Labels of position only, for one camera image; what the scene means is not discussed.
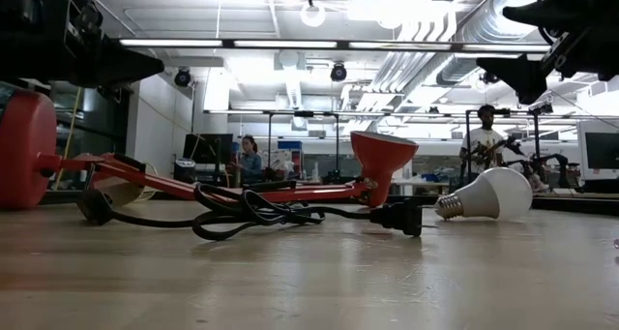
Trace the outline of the red desk lamp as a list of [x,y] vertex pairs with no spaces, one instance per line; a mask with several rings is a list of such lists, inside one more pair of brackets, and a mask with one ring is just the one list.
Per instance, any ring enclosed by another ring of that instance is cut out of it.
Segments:
[[[149,174],[145,164],[125,155],[65,159],[55,153],[56,116],[51,99],[16,90],[0,100],[0,209],[30,209],[42,200],[48,178],[61,169],[90,170],[194,200],[194,186]],[[362,166],[359,181],[344,185],[298,185],[263,196],[272,202],[355,198],[376,207],[386,201],[393,173],[415,156],[419,145],[404,138],[369,132],[351,134],[354,155]]]

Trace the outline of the black waste bin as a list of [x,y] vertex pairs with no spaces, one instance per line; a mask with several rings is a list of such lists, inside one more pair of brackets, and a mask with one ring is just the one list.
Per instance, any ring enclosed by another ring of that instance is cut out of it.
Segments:
[[194,184],[197,181],[195,166],[195,161],[191,159],[176,159],[173,167],[173,179],[188,184]]

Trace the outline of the long ceiling light strip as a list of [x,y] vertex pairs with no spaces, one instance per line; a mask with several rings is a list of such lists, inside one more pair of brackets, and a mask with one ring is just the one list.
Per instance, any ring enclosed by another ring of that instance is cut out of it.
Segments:
[[549,45],[481,44],[453,42],[387,42],[345,40],[197,40],[197,39],[120,39],[130,48],[202,48],[202,49],[300,49],[393,52],[450,52],[482,54],[542,54]]

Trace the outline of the black computer monitor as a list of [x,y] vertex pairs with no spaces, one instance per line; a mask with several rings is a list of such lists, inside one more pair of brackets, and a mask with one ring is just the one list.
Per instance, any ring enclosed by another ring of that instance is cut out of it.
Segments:
[[228,164],[233,156],[232,134],[187,134],[183,157],[197,164]]
[[619,133],[586,133],[587,166],[592,169],[619,169]]

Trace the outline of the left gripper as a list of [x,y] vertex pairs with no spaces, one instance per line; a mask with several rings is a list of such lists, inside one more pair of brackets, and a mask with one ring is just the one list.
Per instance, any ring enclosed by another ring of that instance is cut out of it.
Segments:
[[164,70],[161,59],[103,38],[93,0],[0,0],[0,80],[125,86]]

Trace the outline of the dark glass shelving unit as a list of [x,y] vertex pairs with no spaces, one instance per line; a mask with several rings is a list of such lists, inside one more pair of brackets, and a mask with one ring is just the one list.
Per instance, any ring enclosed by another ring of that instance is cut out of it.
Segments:
[[126,150],[131,88],[107,91],[51,83],[50,99],[57,119],[56,153],[73,159]]

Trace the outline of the person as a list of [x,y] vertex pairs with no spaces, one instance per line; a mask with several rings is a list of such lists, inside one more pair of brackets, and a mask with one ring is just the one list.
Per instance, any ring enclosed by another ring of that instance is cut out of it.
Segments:
[[242,153],[236,167],[240,171],[243,184],[257,183],[262,179],[262,159],[257,144],[251,135],[244,135],[241,142]]
[[466,180],[472,181],[489,168],[504,164],[504,147],[501,144],[504,138],[492,128],[494,112],[492,105],[481,106],[477,111],[481,127],[470,130],[462,141],[459,151],[461,185]]

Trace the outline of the black aluminium table frame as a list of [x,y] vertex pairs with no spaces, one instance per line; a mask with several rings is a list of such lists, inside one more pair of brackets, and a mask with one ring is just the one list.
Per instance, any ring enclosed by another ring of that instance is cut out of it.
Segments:
[[[51,204],[74,204],[81,197],[81,191],[47,191],[39,205]],[[438,195],[388,195],[386,202],[395,203],[404,201],[407,198],[414,198],[423,205],[433,205],[438,199]],[[169,195],[163,192],[155,192],[153,200],[187,200],[180,197]],[[356,204],[353,199],[317,199],[305,200],[308,203],[328,203],[328,204]],[[619,196],[611,197],[591,197],[591,196],[552,196],[538,195],[532,200],[532,209],[581,213],[590,215],[602,215],[619,218]]]

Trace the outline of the white lightbulb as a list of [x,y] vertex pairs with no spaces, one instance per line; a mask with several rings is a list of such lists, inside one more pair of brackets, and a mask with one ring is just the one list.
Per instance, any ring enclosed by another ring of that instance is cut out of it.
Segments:
[[435,212],[444,220],[453,218],[511,218],[529,211],[533,200],[528,180],[508,167],[485,170],[473,182],[439,197]]

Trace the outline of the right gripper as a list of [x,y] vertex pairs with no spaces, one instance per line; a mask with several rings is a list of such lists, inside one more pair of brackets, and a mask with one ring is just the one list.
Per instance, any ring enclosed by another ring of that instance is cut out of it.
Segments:
[[[619,75],[619,0],[542,0],[505,7],[508,20],[548,28],[565,36],[555,49],[554,67],[570,77],[594,73],[608,81]],[[547,90],[550,65],[517,58],[478,58],[476,64],[516,93],[522,105],[536,102]]]

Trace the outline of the round white ceiling lamp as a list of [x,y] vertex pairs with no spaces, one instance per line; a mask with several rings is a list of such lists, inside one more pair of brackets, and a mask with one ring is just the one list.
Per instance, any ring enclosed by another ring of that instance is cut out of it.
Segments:
[[308,27],[319,27],[326,19],[326,9],[315,0],[307,0],[300,11],[300,19]]

